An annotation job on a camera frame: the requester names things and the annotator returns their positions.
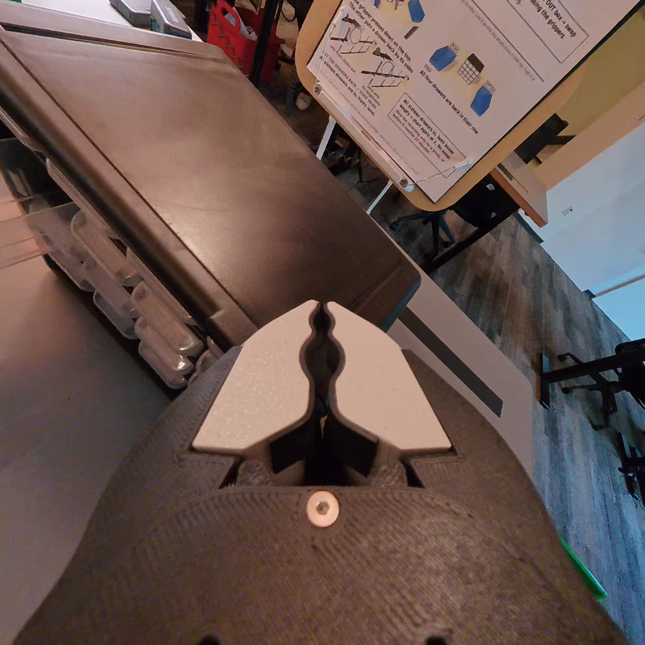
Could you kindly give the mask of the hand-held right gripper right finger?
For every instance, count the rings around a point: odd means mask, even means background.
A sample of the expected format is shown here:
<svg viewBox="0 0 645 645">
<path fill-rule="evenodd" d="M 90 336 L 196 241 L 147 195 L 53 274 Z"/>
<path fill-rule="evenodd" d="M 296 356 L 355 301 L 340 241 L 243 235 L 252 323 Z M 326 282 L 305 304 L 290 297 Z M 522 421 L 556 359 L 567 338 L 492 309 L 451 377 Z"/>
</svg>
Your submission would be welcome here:
<svg viewBox="0 0 645 645">
<path fill-rule="evenodd" d="M 410 457 L 447 454 L 452 442 L 398 343 L 336 302 L 324 305 L 339 362 L 323 436 L 358 477 Z"/>
</svg>

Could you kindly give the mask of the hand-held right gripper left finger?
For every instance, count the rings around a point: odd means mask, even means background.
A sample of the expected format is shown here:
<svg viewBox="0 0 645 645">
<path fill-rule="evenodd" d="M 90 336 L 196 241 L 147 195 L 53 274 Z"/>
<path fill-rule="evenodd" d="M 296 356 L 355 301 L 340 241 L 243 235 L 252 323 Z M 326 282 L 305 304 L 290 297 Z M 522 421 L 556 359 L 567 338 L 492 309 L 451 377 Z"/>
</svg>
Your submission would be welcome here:
<svg viewBox="0 0 645 645">
<path fill-rule="evenodd" d="M 242 346 L 192 440 L 200 453 L 262 462 L 272 474 L 300 473 L 319 430 L 306 351 L 319 303 L 303 302 Z"/>
</svg>

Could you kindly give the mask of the rows of small clear drawers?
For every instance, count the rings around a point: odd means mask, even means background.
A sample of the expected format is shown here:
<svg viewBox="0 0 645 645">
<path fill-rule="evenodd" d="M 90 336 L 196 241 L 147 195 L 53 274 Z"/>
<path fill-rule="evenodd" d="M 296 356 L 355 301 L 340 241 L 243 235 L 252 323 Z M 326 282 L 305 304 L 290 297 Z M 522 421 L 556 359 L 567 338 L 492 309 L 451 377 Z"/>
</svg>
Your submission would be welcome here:
<svg viewBox="0 0 645 645">
<path fill-rule="evenodd" d="M 193 383 L 222 356 L 222 350 L 39 145 L 1 109 L 1 138 L 5 137 L 16 138 L 36 152 L 51 178 L 79 209 L 70 225 L 74 251 L 39 256 L 91 299 L 130 345 L 138 343 L 141 358 L 167 388 L 182 390 Z"/>
</svg>

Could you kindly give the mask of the black drawer cabinet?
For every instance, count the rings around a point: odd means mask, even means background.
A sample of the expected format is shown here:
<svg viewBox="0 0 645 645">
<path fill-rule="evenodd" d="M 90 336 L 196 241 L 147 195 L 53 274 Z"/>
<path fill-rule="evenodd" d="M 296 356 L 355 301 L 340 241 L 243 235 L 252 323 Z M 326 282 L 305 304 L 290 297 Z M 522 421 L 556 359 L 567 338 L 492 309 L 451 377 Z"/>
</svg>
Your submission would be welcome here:
<svg viewBox="0 0 645 645">
<path fill-rule="evenodd" d="M 387 331 L 421 284 L 215 46 L 2 1 L 1 109 L 222 353 L 311 299 Z"/>
</svg>

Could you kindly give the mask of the clear plastic drawer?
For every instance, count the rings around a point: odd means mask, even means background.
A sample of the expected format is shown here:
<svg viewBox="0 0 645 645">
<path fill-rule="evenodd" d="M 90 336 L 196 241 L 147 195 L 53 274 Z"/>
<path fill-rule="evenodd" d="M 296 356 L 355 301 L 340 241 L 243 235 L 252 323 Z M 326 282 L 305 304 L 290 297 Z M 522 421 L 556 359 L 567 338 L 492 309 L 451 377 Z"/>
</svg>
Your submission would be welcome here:
<svg viewBox="0 0 645 645">
<path fill-rule="evenodd" d="M 70 225 L 78 211 L 36 152 L 16 138 L 1 139 L 1 268 L 73 252 Z"/>
</svg>

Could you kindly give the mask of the green plastic bin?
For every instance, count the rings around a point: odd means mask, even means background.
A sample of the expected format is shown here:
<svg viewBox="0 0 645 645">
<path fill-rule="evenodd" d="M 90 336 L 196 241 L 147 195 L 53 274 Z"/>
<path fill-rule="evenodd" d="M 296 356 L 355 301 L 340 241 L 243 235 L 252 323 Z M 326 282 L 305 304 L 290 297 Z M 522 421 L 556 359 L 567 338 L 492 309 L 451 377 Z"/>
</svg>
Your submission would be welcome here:
<svg viewBox="0 0 645 645">
<path fill-rule="evenodd" d="M 580 560 L 580 558 L 572 550 L 569 544 L 561 536 L 559 538 L 574 568 L 576 569 L 580 578 L 584 582 L 587 589 L 589 589 L 589 591 L 592 593 L 594 598 L 600 602 L 608 600 L 608 592 L 604 589 L 601 583 L 592 574 L 592 572 L 588 569 L 588 567 L 584 564 L 584 562 Z"/>
</svg>

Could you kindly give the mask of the black office chair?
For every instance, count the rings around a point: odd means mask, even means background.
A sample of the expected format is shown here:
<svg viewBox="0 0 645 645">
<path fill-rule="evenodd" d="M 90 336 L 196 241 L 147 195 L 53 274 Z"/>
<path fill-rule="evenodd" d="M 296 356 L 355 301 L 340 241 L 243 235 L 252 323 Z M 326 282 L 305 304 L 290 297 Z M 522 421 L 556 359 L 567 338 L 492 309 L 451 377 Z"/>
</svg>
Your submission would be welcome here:
<svg viewBox="0 0 645 645">
<path fill-rule="evenodd" d="M 640 407 L 644 407 L 644 339 L 627 341 L 615 347 L 612 355 L 582 361 L 573 353 L 558 355 L 560 362 L 573 362 L 568 367 L 550 369 L 548 355 L 538 355 L 537 400 L 544 409 L 551 407 L 551 385 L 589 377 L 591 384 L 565 386 L 564 394 L 575 390 L 595 391 L 601 395 L 602 423 L 594 425 L 596 431 L 609 428 L 611 416 L 617 413 L 616 395 L 629 393 Z"/>
<path fill-rule="evenodd" d="M 399 217 L 390 224 L 391 231 L 399 230 L 401 224 L 420 220 L 423 226 L 431 226 L 432 249 L 424 255 L 423 267 L 436 270 L 469 248 L 499 224 L 518 211 L 517 202 L 501 185 L 487 176 L 453 206 L 438 211 L 420 211 Z M 445 221 L 447 212 L 452 211 L 474 228 L 466 238 L 455 241 Z"/>
</svg>

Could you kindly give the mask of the wooden top desk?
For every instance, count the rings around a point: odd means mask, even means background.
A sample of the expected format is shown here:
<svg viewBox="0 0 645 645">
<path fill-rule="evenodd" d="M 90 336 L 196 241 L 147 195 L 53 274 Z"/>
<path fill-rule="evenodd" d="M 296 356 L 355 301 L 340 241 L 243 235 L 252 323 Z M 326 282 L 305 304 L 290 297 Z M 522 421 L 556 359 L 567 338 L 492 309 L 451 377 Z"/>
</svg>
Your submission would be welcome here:
<svg viewBox="0 0 645 645">
<path fill-rule="evenodd" d="M 487 176 L 496 180 L 502 189 L 517 202 L 518 211 L 522 210 L 539 228 L 547 225 L 546 188 L 533 169 L 525 164 L 515 152 L 496 165 Z M 439 269 L 430 271 L 425 269 L 423 265 L 421 267 L 429 274 Z"/>
</svg>

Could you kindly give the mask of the white board stand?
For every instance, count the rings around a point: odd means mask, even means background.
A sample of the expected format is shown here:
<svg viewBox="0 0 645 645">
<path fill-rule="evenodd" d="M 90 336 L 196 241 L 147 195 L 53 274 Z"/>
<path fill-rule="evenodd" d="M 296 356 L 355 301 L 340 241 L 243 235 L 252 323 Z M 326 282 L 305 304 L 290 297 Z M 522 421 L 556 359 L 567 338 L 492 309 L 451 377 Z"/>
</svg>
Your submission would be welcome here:
<svg viewBox="0 0 645 645">
<path fill-rule="evenodd" d="M 393 187 L 393 182 L 331 116 L 320 142 L 314 147 L 318 160 L 335 177 L 344 181 L 351 175 L 355 179 L 349 192 L 361 199 L 360 204 L 368 215 L 373 215 L 377 205 Z"/>
</svg>

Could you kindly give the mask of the black pole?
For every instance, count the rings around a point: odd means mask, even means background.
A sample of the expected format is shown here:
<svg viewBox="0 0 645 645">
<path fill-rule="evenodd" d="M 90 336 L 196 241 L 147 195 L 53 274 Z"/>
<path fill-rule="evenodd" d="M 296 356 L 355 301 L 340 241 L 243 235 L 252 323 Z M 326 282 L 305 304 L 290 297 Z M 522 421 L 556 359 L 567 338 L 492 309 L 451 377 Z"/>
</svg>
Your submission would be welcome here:
<svg viewBox="0 0 645 645">
<path fill-rule="evenodd" d="M 258 87 L 261 82 L 262 69 L 271 36 L 271 30 L 275 23 L 280 1 L 265 1 L 262 22 L 257 36 L 252 70 L 249 75 L 250 82 Z"/>
</svg>

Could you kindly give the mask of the red bag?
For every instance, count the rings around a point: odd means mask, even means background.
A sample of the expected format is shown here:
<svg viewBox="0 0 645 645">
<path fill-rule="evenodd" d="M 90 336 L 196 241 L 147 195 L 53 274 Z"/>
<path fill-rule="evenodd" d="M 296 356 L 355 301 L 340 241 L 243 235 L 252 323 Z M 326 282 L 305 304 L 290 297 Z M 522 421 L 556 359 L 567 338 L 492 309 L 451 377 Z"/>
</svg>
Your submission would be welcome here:
<svg viewBox="0 0 645 645">
<path fill-rule="evenodd" d="M 227 1 L 214 1 L 209 10 L 206 42 L 218 46 L 238 69 L 249 77 L 263 18 L 263 8 L 255 12 L 243 7 L 236 8 Z M 284 42 L 277 36 L 277 24 L 274 23 L 264 56 L 260 82 L 271 81 L 277 69 L 278 55 Z"/>
</svg>

